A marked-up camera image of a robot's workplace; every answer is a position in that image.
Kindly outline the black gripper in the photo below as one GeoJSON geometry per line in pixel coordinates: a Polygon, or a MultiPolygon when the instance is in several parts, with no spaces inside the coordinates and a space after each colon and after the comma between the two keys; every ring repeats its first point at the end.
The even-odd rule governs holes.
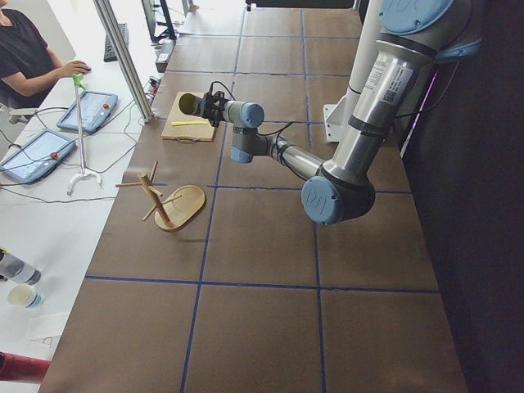
{"type": "Polygon", "coordinates": [[[207,119],[212,127],[219,127],[224,121],[223,112],[228,100],[222,91],[216,93],[207,92],[204,97],[203,118],[207,119]]]}

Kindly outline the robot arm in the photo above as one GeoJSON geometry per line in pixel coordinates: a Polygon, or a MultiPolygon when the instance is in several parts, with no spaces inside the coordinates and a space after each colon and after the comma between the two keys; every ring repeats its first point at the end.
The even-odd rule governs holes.
{"type": "Polygon", "coordinates": [[[471,56],[481,41],[483,1],[375,1],[364,20],[377,21],[377,56],[337,149],[321,160],[280,136],[261,134],[263,108],[254,102],[225,98],[209,90],[192,104],[180,104],[190,115],[233,125],[231,157],[250,163],[270,156],[305,180],[301,202],[319,224],[336,224],[365,215],[375,201],[368,168],[387,139],[390,126],[428,64],[471,56]]]}

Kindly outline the person's hand on mouse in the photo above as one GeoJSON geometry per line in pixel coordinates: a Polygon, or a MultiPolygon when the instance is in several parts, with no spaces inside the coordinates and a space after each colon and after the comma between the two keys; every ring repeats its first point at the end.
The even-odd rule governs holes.
{"type": "Polygon", "coordinates": [[[92,70],[91,66],[83,61],[70,61],[60,68],[62,78],[74,75],[86,75],[92,70]]]}

